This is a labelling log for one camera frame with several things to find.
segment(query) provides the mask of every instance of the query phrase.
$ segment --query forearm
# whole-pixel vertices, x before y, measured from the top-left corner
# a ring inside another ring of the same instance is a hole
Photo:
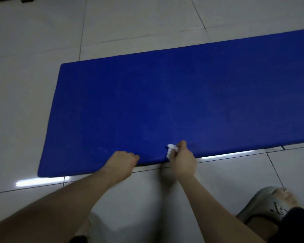
[[[205,242],[264,242],[221,206],[195,178],[181,180]]]
[[[0,242],[68,242],[113,184],[100,170],[37,200],[0,222]]]

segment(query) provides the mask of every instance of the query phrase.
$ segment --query sandal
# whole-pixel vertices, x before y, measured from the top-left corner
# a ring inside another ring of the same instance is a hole
[[[237,219],[247,224],[253,217],[263,217],[278,225],[292,207],[285,200],[274,195],[277,189],[279,188],[261,189],[236,216]]]

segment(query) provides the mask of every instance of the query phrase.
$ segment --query blue mat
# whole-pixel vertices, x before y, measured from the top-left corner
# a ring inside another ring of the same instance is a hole
[[[38,176],[304,142],[304,30],[61,65]]]

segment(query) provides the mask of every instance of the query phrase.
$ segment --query white cloth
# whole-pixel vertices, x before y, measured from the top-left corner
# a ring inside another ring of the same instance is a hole
[[[168,145],[168,152],[167,152],[167,159],[169,159],[170,160],[170,154],[171,154],[171,151],[172,150],[176,150],[176,152],[178,151],[178,147],[177,147],[177,145],[174,145],[174,144],[169,144]]]

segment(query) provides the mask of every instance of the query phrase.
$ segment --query tiled floor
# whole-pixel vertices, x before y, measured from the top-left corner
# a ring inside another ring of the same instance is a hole
[[[0,220],[61,188],[64,180],[83,177],[16,187],[36,177],[62,63],[298,29],[304,29],[304,0],[0,3]],[[269,185],[290,187],[304,205],[304,144],[198,161],[197,177],[232,213]],[[115,237],[139,242],[148,233],[144,229],[154,223],[160,204],[157,168],[135,168],[93,208]],[[177,234],[169,242],[202,242],[179,186],[169,205],[169,227],[177,229],[170,230]]]

